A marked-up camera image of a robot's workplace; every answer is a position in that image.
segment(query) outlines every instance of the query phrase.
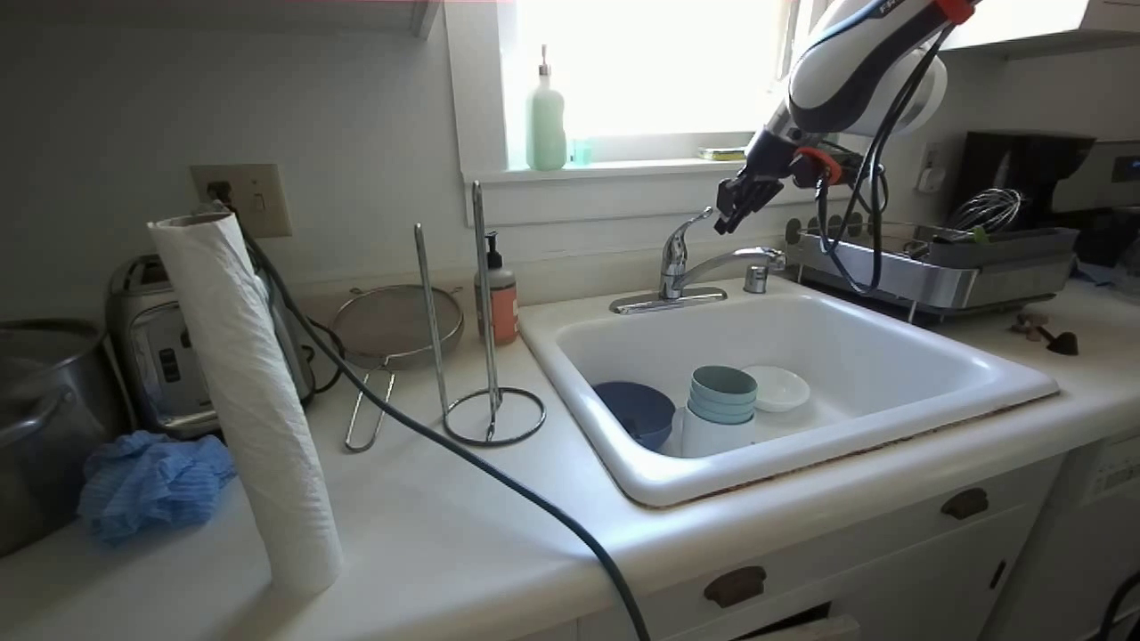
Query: toaster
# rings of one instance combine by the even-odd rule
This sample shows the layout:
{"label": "toaster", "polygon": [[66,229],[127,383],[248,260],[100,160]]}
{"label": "toaster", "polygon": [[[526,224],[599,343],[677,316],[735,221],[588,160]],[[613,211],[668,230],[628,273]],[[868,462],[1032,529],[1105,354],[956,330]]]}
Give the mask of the toaster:
{"label": "toaster", "polygon": [[[308,350],[283,310],[283,291],[265,289],[283,357],[290,364],[300,401],[313,396]],[[180,295],[159,256],[132,260],[107,295],[107,329],[113,335],[117,367],[132,396],[134,424],[197,439],[218,432],[208,377],[190,343]]]}

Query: countertop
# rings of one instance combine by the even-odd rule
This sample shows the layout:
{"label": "countertop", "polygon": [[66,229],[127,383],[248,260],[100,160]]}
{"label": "countertop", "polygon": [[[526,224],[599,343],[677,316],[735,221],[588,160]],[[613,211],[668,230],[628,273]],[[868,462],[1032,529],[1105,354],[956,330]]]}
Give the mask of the countertop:
{"label": "countertop", "polygon": [[[1055,357],[1007,330],[1012,312],[953,319],[940,335],[1050,373],[1063,396],[834,460],[677,509],[619,495],[524,343],[499,350],[501,383],[547,397],[547,427],[481,451],[579,516],[638,596],[737,560],[777,553],[915,505],[1070,450],[1140,427],[1140,299],[1073,280],[1032,301],[1049,329],[1076,330]],[[450,359],[452,397],[481,388],[475,339]],[[427,371],[400,377],[395,401],[437,416]],[[346,574],[310,603],[272,591],[243,483],[194,529],[100,548],[66,527],[0,560],[0,637],[520,637],[613,604],[592,553],[555,520],[456,462],[437,446],[380,424],[364,456],[338,450],[354,390],[310,405]]]}

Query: window sill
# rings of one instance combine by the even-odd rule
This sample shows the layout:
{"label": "window sill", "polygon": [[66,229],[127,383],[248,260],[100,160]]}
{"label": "window sill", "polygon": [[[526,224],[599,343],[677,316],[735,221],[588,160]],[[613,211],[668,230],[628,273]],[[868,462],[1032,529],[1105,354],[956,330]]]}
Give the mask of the window sill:
{"label": "window sill", "polygon": [[[740,165],[657,160],[568,172],[486,172],[468,175],[468,183],[481,185],[486,221],[491,229],[516,229],[694,215],[706,211],[715,198],[715,185],[737,172]],[[785,187],[775,208],[808,198],[808,187]]]}

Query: green bottle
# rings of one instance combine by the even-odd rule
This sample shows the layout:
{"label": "green bottle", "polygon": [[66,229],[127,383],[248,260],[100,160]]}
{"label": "green bottle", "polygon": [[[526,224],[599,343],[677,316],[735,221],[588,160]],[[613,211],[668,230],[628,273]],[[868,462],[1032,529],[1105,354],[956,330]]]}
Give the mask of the green bottle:
{"label": "green bottle", "polygon": [[530,91],[526,160],[535,172],[568,167],[568,101],[548,80],[547,47],[538,65],[538,89]]}

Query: paper towel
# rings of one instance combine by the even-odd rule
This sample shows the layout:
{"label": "paper towel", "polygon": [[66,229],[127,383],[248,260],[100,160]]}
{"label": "paper towel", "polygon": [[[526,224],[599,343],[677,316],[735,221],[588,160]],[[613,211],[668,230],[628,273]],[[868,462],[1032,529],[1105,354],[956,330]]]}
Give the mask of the paper towel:
{"label": "paper towel", "polygon": [[212,215],[152,221],[150,237],[180,291],[276,583],[316,596],[343,570],[343,540],[243,230],[232,215]]}

